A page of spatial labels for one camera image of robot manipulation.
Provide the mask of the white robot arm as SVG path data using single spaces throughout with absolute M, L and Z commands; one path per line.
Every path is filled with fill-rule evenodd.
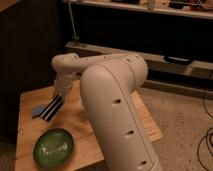
M 67 95 L 76 72 L 80 95 L 109 171 L 163 171 L 146 135 L 131 93 L 146 80 L 148 68 L 135 53 L 52 59 L 55 92 Z

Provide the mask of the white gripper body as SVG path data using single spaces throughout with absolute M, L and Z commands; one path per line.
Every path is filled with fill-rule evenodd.
M 57 73 L 54 80 L 54 95 L 65 97 L 72 89 L 76 73 Z

